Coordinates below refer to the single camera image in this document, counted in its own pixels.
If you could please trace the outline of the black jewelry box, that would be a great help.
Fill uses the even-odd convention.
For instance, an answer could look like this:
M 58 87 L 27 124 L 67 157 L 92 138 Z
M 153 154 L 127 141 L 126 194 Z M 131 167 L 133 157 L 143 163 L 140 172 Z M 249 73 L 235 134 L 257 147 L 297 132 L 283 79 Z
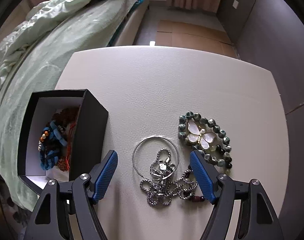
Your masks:
M 36 194 L 100 163 L 108 111 L 88 89 L 33 92 L 21 125 L 18 177 Z

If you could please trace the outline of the light green crumpled duvet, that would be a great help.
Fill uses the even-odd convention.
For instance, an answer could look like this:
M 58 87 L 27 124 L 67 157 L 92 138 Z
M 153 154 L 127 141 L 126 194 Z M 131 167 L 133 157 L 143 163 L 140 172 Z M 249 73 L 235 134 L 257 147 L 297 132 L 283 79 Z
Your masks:
M 0 89 L 27 48 L 91 0 L 48 0 L 36 5 L 25 21 L 0 42 Z

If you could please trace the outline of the flattened cardboard sheet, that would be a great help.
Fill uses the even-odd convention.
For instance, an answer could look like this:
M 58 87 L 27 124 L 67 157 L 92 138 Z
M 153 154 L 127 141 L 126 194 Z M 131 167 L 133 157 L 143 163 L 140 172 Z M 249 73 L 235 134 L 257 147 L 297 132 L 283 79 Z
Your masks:
M 158 24 L 155 44 L 237 58 L 232 42 L 225 32 L 189 23 L 161 20 Z

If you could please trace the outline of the green bed sheet mattress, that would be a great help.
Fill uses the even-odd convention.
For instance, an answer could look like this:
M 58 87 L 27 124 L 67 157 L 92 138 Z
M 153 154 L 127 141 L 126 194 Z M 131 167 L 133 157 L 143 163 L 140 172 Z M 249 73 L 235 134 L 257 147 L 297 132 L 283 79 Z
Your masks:
M 20 129 L 31 94 L 54 89 L 76 51 L 106 47 L 139 1 L 88 3 L 29 46 L 8 74 L 0 89 L 0 175 L 20 207 L 32 210 L 38 199 L 17 172 Z

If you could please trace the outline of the silver wire bangle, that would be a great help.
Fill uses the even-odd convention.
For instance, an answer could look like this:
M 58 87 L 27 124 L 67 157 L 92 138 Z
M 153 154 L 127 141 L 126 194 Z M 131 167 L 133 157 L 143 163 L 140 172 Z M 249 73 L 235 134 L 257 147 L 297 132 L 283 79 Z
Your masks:
M 177 146 L 168 138 L 152 135 L 142 139 L 131 156 L 135 172 L 143 179 L 166 180 L 180 164 Z

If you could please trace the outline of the white wall switch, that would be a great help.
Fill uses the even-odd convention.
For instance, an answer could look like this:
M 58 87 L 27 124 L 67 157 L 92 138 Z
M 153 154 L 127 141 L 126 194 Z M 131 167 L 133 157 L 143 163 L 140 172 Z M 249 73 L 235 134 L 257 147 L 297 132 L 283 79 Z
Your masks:
M 239 5 L 239 2 L 237 0 L 234 0 L 232 7 L 234 7 L 234 9 L 237 9 L 238 5 Z

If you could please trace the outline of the butterfly pendant brooch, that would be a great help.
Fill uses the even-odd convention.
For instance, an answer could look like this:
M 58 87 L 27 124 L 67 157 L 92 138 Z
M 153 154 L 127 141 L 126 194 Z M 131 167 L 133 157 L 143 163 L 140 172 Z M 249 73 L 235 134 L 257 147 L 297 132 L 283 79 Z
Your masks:
M 188 121 L 187 139 L 191 144 L 198 144 L 204 151 L 209 150 L 217 135 L 207 132 L 205 128 L 198 126 L 195 121 Z

